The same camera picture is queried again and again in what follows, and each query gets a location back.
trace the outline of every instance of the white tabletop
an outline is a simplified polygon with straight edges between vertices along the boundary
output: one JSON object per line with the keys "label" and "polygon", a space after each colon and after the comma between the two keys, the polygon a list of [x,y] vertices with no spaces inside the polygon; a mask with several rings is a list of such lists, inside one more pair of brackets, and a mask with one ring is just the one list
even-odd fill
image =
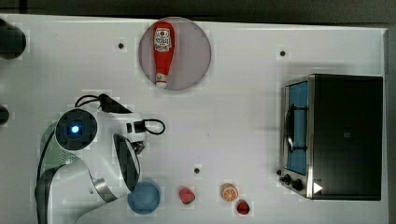
{"label": "white tabletop", "polygon": [[[21,58],[0,61],[0,104],[11,113],[0,128],[3,220],[36,223],[41,135],[79,96],[104,92],[166,123],[164,135],[148,137],[140,158],[142,179],[156,181],[163,199],[153,214],[139,216],[123,197],[79,224],[388,223],[386,146],[380,202],[309,201],[281,187],[275,174],[283,82],[313,73],[383,76],[384,29],[197,22],[211,43],[208,73],[195,87],[165,91],[147,80],[137,58],[140,37],[154,21],[0,18],[29,37]],[[249,216],[238,217],[220,198],[220,185],[229,181],[253,206]],[[180,185],[194,189],[191,206],[178,200]]]}

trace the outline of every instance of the white bottle cap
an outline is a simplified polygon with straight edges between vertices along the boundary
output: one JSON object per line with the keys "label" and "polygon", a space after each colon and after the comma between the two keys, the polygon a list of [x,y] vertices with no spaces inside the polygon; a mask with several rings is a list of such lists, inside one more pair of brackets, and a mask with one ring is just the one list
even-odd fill
{"label": "white bottle cap", "polygon": [[155,85],[159,88],[165,89],[166,87],[166,82],[156,82]]}

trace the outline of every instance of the small red fruit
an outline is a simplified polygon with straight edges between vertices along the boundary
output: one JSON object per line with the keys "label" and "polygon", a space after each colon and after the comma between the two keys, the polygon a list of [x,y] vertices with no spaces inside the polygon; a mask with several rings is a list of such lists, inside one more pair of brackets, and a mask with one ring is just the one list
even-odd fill
{"label": "small red fruit", "polygon": [[236,211],[238,211],[238,213],[241,215],[247,215],[248,212],[250,211],[250,207],[248,206],[247,202],[241,201],[236,206]]}
{"label": "small red fruit", "polygon": [[178,196],[184,204],[190,204],[195,200],[194,193],[186,187],[180,187],[178,191]]}

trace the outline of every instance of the oven door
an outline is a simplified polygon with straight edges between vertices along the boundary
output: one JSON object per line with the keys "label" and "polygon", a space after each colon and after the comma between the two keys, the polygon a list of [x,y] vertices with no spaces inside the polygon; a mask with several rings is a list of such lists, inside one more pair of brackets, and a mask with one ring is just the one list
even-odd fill
{"label": "oven door", "polygon": [[311,198],[309,164],[310,77],[288,82],[284,89],[282,185]]}

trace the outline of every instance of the blue light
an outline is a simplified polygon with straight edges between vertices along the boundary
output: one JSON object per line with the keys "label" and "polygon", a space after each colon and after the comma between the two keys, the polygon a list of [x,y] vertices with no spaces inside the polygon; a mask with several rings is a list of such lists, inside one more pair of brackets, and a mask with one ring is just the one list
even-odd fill
{"label": "blue light", "polygon": [[79,127],[78,126],[73,126],[72,127],[72,133],[78,133]]}

